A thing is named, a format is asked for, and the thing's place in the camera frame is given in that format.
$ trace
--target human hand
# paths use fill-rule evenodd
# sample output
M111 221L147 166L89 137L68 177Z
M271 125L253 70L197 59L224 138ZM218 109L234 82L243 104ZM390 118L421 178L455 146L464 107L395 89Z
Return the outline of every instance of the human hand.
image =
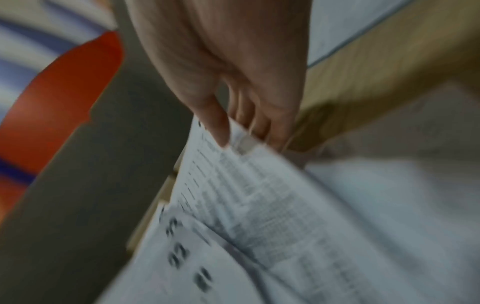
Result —
M138 36L171 90L219 145L228 115L280 150L303 97L311 0L127 0ZM230 90L228 115L215 97Z

